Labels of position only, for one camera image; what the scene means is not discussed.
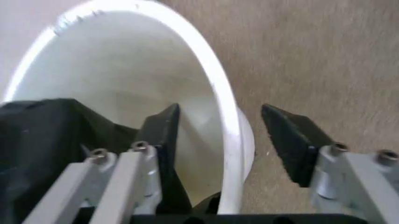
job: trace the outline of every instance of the white bucket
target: white bucket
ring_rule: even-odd
[[[192,204],[221,190],[218,213],[239,212],[252,130],[207,42],[168,7],[96,0],[66,12],[26,53],[4,101],[43,98],[75,98],[134,128],[179,103],[175,168]]]

